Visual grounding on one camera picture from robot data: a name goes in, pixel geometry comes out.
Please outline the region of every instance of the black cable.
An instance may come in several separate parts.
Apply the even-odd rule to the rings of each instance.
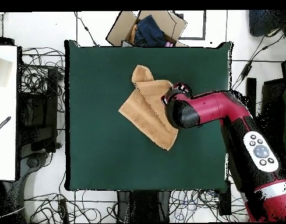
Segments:
[[[241,80],[240,80],[240,82],[239,82],[239,84],[236,86],[236,88],[234,89],[234,86],[232,87],[232,89],[233,90],[236,90],[238,87],[239,87],[239,85],[243,82],[243,80],[247,77],[247,75],[248,75],[248,73],[249,73],[249,71],[250,71],[250,69],[251,69],[251,64],[252,64],[252,62],[253,62],[253,60],[255,59],[255,57],[261,52],[261,51],[264,51],[264,50],[266,50],[266,49],[268,49],[270,46],[272,46],[272,45],[274,45],[275,43],[277,43],[277,42],[279,42],[284,36],[286,35],[286,32],[284,32],[284,34],[278,39],[278,40],[276,40],[275,42],[273,42],[273,43],[271,43],[271,44],[269,44],[269,45],[267,45],[267,46],[265,46],[265,47],[263,47],[260,51],[258,51],[250,60],[249,60],[249,62],[245,65],[245,67],[244,67],[244,69],[242,70],[242,72],[241,72]]]
[[[239,201],[241,198],[235,198],[232,201],[232,206],[238,206],[238,207],[243,207],[242,209],[237,209],[235,211],[232,211],[232,215],[230,216],[220,216],[218,214],[218,209],[220,207],[219,202],[215,201],[215,197],[216,195],[216,191],[215,190],[193,190],[191,192],[191,196],[188,199],[187,197],[187,191],[186,190],[175,190],[172,192],[171,194],[171,199],[172,202],[170,202],[170,207],[169,207],[169,216],[174,214],[175,220],[176,222],[189,222],[189,220],[191,218],[193,218],[195,212],[198,209],[204,208],[204,209],[209,209],[211,211],[211,213],[213,214],[213,216],[216,219],[216,222],[222,222],[219,217],[221,217],[222,219],[224,219],[227,222],[239,222],[239,219],[236,217],[236,215],[248,215],[248,214],[244,214],[244,213],[240,213],[243,212],[245,210],[245,206],[244,205],[233,205],[233,202],[235,201]],[[189,205],[193,205],[193,209],[189,209],[188,206]],[[177,210],[182,211],[186,208],[187,212],[186,214],[181,215],[181,218],[179,217],[179,215],[181,214],[177,214]]]
[[[64,101],[64,97],[65,97],[65,91],[64,91],[63,94],[62,94],[62,100],[63,100],[63,102],[65,102],[65,101]]]
[[[80,212],[80,211],[82,211],[83,214],[86,214],[88,211],[94,211],[94,213],[95,213],[95,218],[94,218],[94,219],[89,219],[89,218],[88,218],[90,222],[92,222],[92,221],[94,221],[94,220],[97,219],[97,217],[98,217],[97,213],[99,214],[100,219],[101,219],[101,213],[100,213],[100,211],[99,211],[98,209],[94,209],[94,208],[87,208],[87,209],[86,209],[86,208],[83,208],[83,209],[81,209],[81,210],[74,211],[74,213]]]
[[[47,221],[47,224],[50,224],[50,219],[51,219],[51,218],[52,218],[52,220],[54,221],[54,223],[62,223],[63,216],[61,216],[62,210],[60,209],[59,204],[58,204],[58,209],[54,209],[54,208],[52,207],[52,205],[51,205],[52,200],[54,200],[55,198],[58,199],[58,200],[57,200],[58,202],[59,202],[59,200],[60,200],[61,198],[64,198],[65,201],[66,201],[66,203],[69,203],[69,204],[74,205],[74,206],[78,209],[77,211],[81,213],[79,216],[75,216],[75,217],[73,216],[73,213],[68,213],[68,215],[73,218],[73,219],[70,220],[69,222],[73,222],[73,221],[75,221],[75,218],[80,217],[80,216],[83,215],[83,216],[86,218],[86,220],[88,221],[88,223],[91,223],[91,221],[94,221],[95,219],[97,219],[97,217],[95,217],[94,219],[89,219],[89,218],[86,216],[86,212],[89,211],[89,210],[93,210],[93,211],[96,213],[96,216],[97,216],[97,212],[100,214],[100,211],[99,211],[98,209],[91,208],[91,209],[86,209],[86,210],[84,211],[83,209],[80,209],[79,206],[76,205],[75,203],[72,203],[72,202],[68,201],[62,194],[55,194],[55,197],[54,197],[53,199],[47,199],[47,198],[46,198],[46,199],[43,201],[43,203],[36,209],[35,213],[32,214],[32,216],[30,217],[30,222],[32,222],[32,220],[34,219],[34,217],[35,217],[36,214],[38,214],[38,213],[40,213],[40,212],[43,213],[43,210],[48,209],[48,210],[50,211],[50,213],[51,213],[51,217],[48,218],[47,215],[46,215],[45,213],[43,213],[44,216],[45,216],[45,219],[42,220],[42,221],[40,221],[40,222],[38,222],[38,223]],[[56,214],[58,214],[58,215],[60,216],[60,219],[61,219],[60,221],[58,221],[58,220],[56,220],[56,219],[54,218],[54,215],[56,215]]]
[[[48,81],[48,72],[47,69],[50,68],[50,66],[47,66],[48,63],[54,64],[52,68],[58,68],[59,72],[59,80],[63,79],[63,75],[61,73],[64,73],[65,70],[63,68],[63,58],[61,57],[61,60],[58,61],[57,63],[54,62],[46,62],[45,65],[42,65],[42,59],[41,57],[49,54],[49,53],[54,53],[57,52],[59,55],[61,54],[60,51],[54,50],[50,52],[46,52],[45,54],[39,55],[39,52],[37,48],[31,48],[28,49],[27,51],[30,50],[35,50],[37,54],[34,55],[29,55],[33,57],[32,61],[29,64],[24,63],[23,64],[23,76],[22,76],[22,91],[26,92],[26,89],[30,91],[30,93],[46,93],[46,85]],[[39,62],[39,68],[34,67],[37,66],[35,64],[35,60],[38,60]],[[61,86],[58,85],[58,92],[57,96],[60,96],[62,94],[62,88]]]
[[[61,183],[60,183],[60,185],[59,185],[59,193],[60,193],[60,194],[61,194],[60,187],[61,187],[61,184],[62,184],[63,181],[64,181],[65,175],[66,175],[66,171],[64,172],[63,179],[61,180]]]
[[[255,52],[257,51],[257,49],[259,49],[261,43],[263,42],[265,36],[263,36],[263,38],[261,39],[261,42],[259,43],[259,45],[257,46],[256,50],[253,52],[253,54],[250,56],[249,61],[252,60],[253,55],[255,54]],[[243,70],[240,73],[240,75],[238,76],[236,82],[232,85],[232,89],[234,88],[234,86],[242,79],[242,74],[243,74]]]
[[[169,13],[169,11],[167,11],[167,12],[168,12],[170,18],[172,19],[172,21],[175,23],[174,29],[173,29],[173,32],[172,32],[172,37],[171,37],[171,38],[173,38],[173,36],[174,36],[174,31],[175,31],[175,27],[176,27],[177,22],[172,18],[172,16],[171,16],[171,14]]]
[[[58,51],[54,48],[51,48],[51,47],[32,47],[32,48],[26,48],[25,50],[23,50],[23,52],[25,53],[26,51],[32,51],[32,50],[36,50],[36,49],[51,49],[59,54],[62,54],[65,56],[65,53],[63,53],[62,51]]]
[[[238,201],[238,202],[244,204],[244,202],[241,201],[242,198],[235,198],[233,195],[232,195],[232,197],[234,198],[234,200],[232,201],[232,203],[235,202],[235,201]]]
[[[78,17],[78,16],[76,15],[76,12],[74,12],[74,14],[75,14],[75,17],[82,22],[82,25],[84,26],[84,29],[89,33],[89,35],[90,35],[90,37],[91,37],[91,39],[92,39],[94,45],[95,45],[96,47],[99,47],[100,45],[98,45],[98,44],[95,42],[95,40],[93,39],[93,37],[92,37],[92,35],[91,35],[91,33],[90,33],[88,27],[86,27],[86,25],[84,24],[82,18]]]
[[[83,205],[83,210],[85,209],[85,207],[84,207],[84,194],[86,193],[86,191],[87,190],[85,190],[84,191],[84,193],[83,193],[83,195],[82,195],[82,205]],[[97,219],[97,212],[96,212],[96,209],[94,209],[94,208],[89,208],[89,209],[87,209],[87,210],[84,210],[84,214],[87,212],[87,211],[89,211],[89,210],[93,210],[94,212],[95,212],[95,215],[96,215],[96,217],[94,218],[94,219],[90,219],[90,221],[94,221],[94,220],[96,220]]]
[[[46,197],[46,196],[52,196],[52,195],[58,195],[57,193],[49,193],[49,194],[44,194],[44,195],[40,195],[40,196],[35,196],[33,198],[28,198],[28,199],[24,199],[24,201],[31,201],[31,200],[34,200],[36,198],[39,198],[39,197]]]
[[[52,156],[54,155],[54,153],[52,153],[52,155],[51,155],[51,160],[50,160],[50,162],[49,162],[49,164],[51,164],[51,162],[52,162]]]
[[[100,219],[100,221],[98,223],[101,223],[105,218],[111,216],[111,213],[113,212],[113,209],[118,205],[118,203],[114,203],[113,207],[111,208],[112,211],[111,212],[108,212],[108,215],[104,216],[103,218]]]
[[[113,207],[112,213],[114,214],[116,220],[119,220],[120,222],[124,222],[124,220],[121,219],[121,218],[117,215],[117,213],[116,213],[116,206],[117,206],[117,205],[118,205],[118,204],[116,204],[116,205]]]

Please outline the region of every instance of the tangled wires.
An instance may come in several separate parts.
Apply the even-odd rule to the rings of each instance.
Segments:
[[[39,53],[39,50],[49,49],[50,51],[43,54]],[[64,114],[65,110],[63,108],[63,103],[65,99],[65,91],[63,85],[64,73],[65,73],[65,54],[53,48],[43,47],[43,48],[27,48],[23,50],[23,66],[22,66],[22,81],[21,81],[21,91],[23,93],[30,93],[33,95],[45,95],[46,99],[49,101],[50,106],[57,109],[57,112]],[[60,58],[58,62],[47,61],[47,58]],[[56,68],[57,73],[57,91],[52,87],[49,87],[50,95],[48,95],[48,69]],[[56,95],[58,97],[57,105],[51,100],[51,95]],[[34,119],[37,115],[34,115],[34,107],[36,103],[28,102],[28,115],[32,115],[31,124],[33,124]],[[58,135],[64,129],[65,124],[60,129]]]
[[[170,198],[170,222],[194,222],[194,215],[199,209],[208,209],[213,214],[216,222],[240,222],[237,215],[247,215],[245,206],[240,198],[234,198],[231,216],[219,216],[218,193],[215,190],[175,190]]]
[[[116,213],[117,202],[113,202],[112,207],[107,207],[107,215],[102,217],[101,212],[96,208],[85,208],[83,196],[86,191],[84,191],[82,195],[82,207],[80,207],[76,202],[68,200],[60,191],[61,184],[63,183],[65,178],[65,173],[63,179],[59,185],[59,193],[50,193],[46,195],[41,195],[33,198],[26,199],[25,201],[38,201],[42,202],[35,212],[31,215],[29,219],[29,223],[42,223],[42,224],[63,224],[63,223],[75,223],[76,219],[79,217],[83,217],[87,223],[102,223],[104,219],[109,216],[114,218],[116,221],[121,221],[118,218]],[[60,201],[64,200],[67,204],[67,211],[63,208],[63,205],[60,204]],[[75,209],[70,211],[69,206],[73,206]],[[69,217],[69,220],[65,222],[65,216]]]

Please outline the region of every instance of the white button panel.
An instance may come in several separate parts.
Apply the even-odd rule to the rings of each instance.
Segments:
[[[274,172],[278,169],[278,161],[261,134],[250,131],[245,134],[243,142],[259,170]]]

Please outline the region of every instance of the folded towel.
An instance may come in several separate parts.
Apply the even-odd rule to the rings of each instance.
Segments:
[[[136,89],[119,112],[155,144],[168,151],[176,140],[178,130],[168,122],[161,96],[172,87],[172,83],[154,80],[150,70],[142,65],[133,71],[132,82]]]

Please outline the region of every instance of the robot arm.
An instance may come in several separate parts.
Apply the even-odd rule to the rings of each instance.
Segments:
[[[168,121],[177,129],[220,120],[234,161],[229,169],[250,220],[286,221],[286,160],[279,159],[247,108],[231,92],[193,97],[191,89],[179,83],[161,100]]]

